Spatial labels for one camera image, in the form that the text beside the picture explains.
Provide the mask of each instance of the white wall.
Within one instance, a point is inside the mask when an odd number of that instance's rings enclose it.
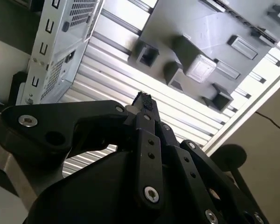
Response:
[[[280,89],[258,111],[280,125]],[[246,150],[240,172],[270,223],[280,224],[280,130],[254,114],[226,143]]]

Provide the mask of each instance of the black cable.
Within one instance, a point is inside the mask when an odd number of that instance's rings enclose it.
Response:
[[[268,119],[269,121],[271,121],[272,122],[272,124],[273,125],[275,125],[278,129],[280,129],[280,126],[279,125],[277,125],[276,123],[275,123],[275,121],[273,121],[272,119],[270,119],[269,117],[267,117],[267,116],[265,116],[265,115],[263,115],[263,114],[261,114],[261,113],[259,113],[259,112],[255,112],[256,114],[258,114],[259,116],[261,116],[261,117],[263,117],[263,118],[265,118],[265,119]]]

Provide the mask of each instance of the bolt head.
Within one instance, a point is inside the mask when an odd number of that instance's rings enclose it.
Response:
[[[265,224],[265,222],[262,220],[262,218],[260,217],[260,215],[258,213],[254,213],[254,216],[256,217],[256,219],[261,223],[261,224]]]
[[[144,114],[144,118],[145,118],[146,120],[150,120],[150,117],[149,117],[147,114]]]
[[[18,121],[25,127],[34,127],[37,125],[37,119],[30,115],[22,115],[19,117]]]
[[[207,209],[205,211],[205,216],[211,224],[218,224],[219,223],[216,215],[211,210]]]
[[[170,127],[168,125],[164,125],[164,128],[169,131],[170,130]]]
[[[158,201],[159,201],[159,194],[156,191],[156,189],[154,189],[152,187],[144,188],[144,196],[147,200],[149,200],[152,203],[158,203]]]
[[[119,112],[123,112],[123,109],[120,106],[117,106],[116,110],[118,110]]]
[[[192,143],[192,142],[189,142],[189,146],[192,148],[192,149],[195,149],[196,146]]]

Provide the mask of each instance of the metal frame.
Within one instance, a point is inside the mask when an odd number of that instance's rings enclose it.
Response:
[[[93,5],[88,12],[91,16],[85,17],[87,21],[81,24],[71,22],[72,12],[77,11],[74,6],[82,4],[80,1],[44,2],[21,104],[56,102],[70,87],[90,38],[89,29],[94,28],[91,24],[96,20],[94,15],[100,1],[88,2]]]

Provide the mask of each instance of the ventilation grille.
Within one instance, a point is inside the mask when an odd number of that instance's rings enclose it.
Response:
[[[70,27],[87,22],[89,13],[93,12],[95,4],[96,0],[74,0],[70,11]]]
[[[41,100],[47,96],[48,93],[50,93],[52,91],[52,89],[55,87],[55,84],[58,81],[59,75],[60,75],[60,71],[63,65],[64,59],[60,60],[59,62],[57,62],[54,66],[53,69],[50,73],[50,78],[49,78],[49,82],[48,82],[48,86],[46,88],[46,91],[42,94]]]
[[[99,2],[99,4],[98,4],[98,8],[97,8],[97,10],[96,10],[96,12],[95,12],[95,14],[94,14],[94,17],[93,17],[93,20],[92,20],[92,22],[91,22],[91,25],[90,25],[90,28],[89,28],[89,30],[88,30],[88,34],[87,34],[87,37],[86,38],[89,38],[90,36],[91,36],[91,34],[92,34],[92,31],[93,31],[93,29],[94,29],[94,26],[95,26],[95,23],[96,23],[96,21],[98,20],[98,16],[99,16],[99,13],[100,13],[100,11],[101,11],[101,7],[103,6],[103,0],[101,0],[100,2]]]

